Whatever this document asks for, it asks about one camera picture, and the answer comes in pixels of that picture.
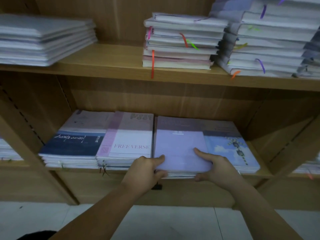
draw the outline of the lavender notebook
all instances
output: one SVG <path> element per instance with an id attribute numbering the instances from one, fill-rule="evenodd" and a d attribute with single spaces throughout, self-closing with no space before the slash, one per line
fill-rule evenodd
<path id="1" fill-rule="evenodd" d="M 154 157 L 165 155 L 157 167 L 167 171 L 205 172 L 212 163 L 198 157 L 193 149 L 208 152 L 197 119 L 158 117 Z"/>

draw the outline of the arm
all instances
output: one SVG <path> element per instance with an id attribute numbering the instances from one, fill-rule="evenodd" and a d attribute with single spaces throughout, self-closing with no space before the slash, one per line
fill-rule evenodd
<path id="1" fill-rule="evenodd" d="M 213 163 L 212 169 L 197 174 L 195 181 L 211 181 L 229 191 L 253 239 L 302 239 L 259 192 L 244 180 L 226 157 L 204 153 L 196 148 L 194 152 Z"/>
<path id="2" fill-rule="evenodd" d="M 154 169 L 164 160 L 164 156 L 139 157 L 134 160 L 116 189 L 63 227 L 50 240 L 110 239 L 134 202 L 160 178 L 167 176 L 166 171 L 154 173 Z"/>

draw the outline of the white floor tile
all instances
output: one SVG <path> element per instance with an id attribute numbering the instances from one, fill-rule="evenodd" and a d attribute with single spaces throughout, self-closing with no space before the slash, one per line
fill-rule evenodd
<path id="1" fill-rule="evenodd" d="M 19 206 L 16 202 L 12 204 L 13 209 Z M 63 203 L 21 203 L 11 215 L 7 212 L 6 218 L 3 218 L 1 213 L 0 239 L 15 240 L 25 234 L 42 230 L 57 231 L 61 228 L 69 207 Z"/>
<path id="2" fill-rule="evenodd" d="M 66 217 L 62 223 L 61 228 L 67 225 L 69 222 L 71 222 L 74 218 L 76 218 L 77 216 L 81 215 L 83 212 L 88 210 L 91 206 L 93 206 L 93 204 L 81 204 L 77 206 L 70 206 L 70 209 L 66 214 Z"/>
<path id="3" fill-rule="evenodd" d="M 138 206 L 114 233 L 117 239 L 222 239 L 214 208 Z"/>
<path id="4" fill-rule="evenodd" d="M 304 240 L 316 240 L 320 238 L 320 211 L 276 211 Z"/>
<path id="5" fill-rule="evenodd" d="M 250 240 L 249 229 L 240 211 L 229 208 L 214 208 L 223 240 Z"/>

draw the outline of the bookshelf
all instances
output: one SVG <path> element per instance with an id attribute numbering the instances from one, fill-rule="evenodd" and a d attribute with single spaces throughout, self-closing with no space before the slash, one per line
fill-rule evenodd
<path id="1" fill-rule="evenodd" d="M 0 70 L 42 74 L 151 80 L 151 69 L 142 67 L 142 46 L 92 44 L 50 67 L 0 65 Z M 211 70 L 155 68 L 154 81 L 232 87 L 320 91 L 320 81 L 299 78 L 231 76 L 214 65 Z"/>
<path id="2" fill-rule="evenodd" d="M 213 1 L 0 0 L 3 12 L 93 18 L 101 42 L 50 67 L 0 64 L 0 134 L 24 159 L 0 162 L 0 181 L 11 182 L 0 184 L 0 200 L 97 202 L 124 172 L 49 169 L 38 152 L 74 110 L 122 110 L 233 121 L 261 166 L 243 177 L 275 208 L 320 210 L 319 177 L 292 173 L 320 150 L 320 81 L 231 80 L 216 65 L 207 71 L 155 69 L 151 80 L 150 68 L 142 67 L 143 20 L 152 11 L 207 15 Z M 150 191 L 137 204 L 234 204 L 229 193 L 208 182 L 159 183 L 162 190 Z"/>

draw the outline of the hand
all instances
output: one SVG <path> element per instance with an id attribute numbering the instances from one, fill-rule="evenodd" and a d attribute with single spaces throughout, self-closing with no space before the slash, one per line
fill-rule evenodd
<path id="1" fill-rule="evenodd" d="M 210 171 L 198 173 L 194 177 L 196 182 L 211 181 L 228 191 L 230 191 L 232 187 L 239 185 L 239 183 L 245 183 L 243 177 L 238 173 L 238 171 L 226 157 L 205 153 L 197 148 L 194 148 L 194 152 L 199 157 L 202 157 L 203 159 L 213 163 Z"/>
<path id="2" fill-rule="evenodd" d="M 146 158 L 144 156 L 137 158 L 130 166 L 121 184 L 137 197 L 141 197 L 152 189 L 159 179 L 168 176 L 168 173 L 163 170 L 154 173 L 156 167 L 164 161 L 164 155 L 158 158 Z"/>

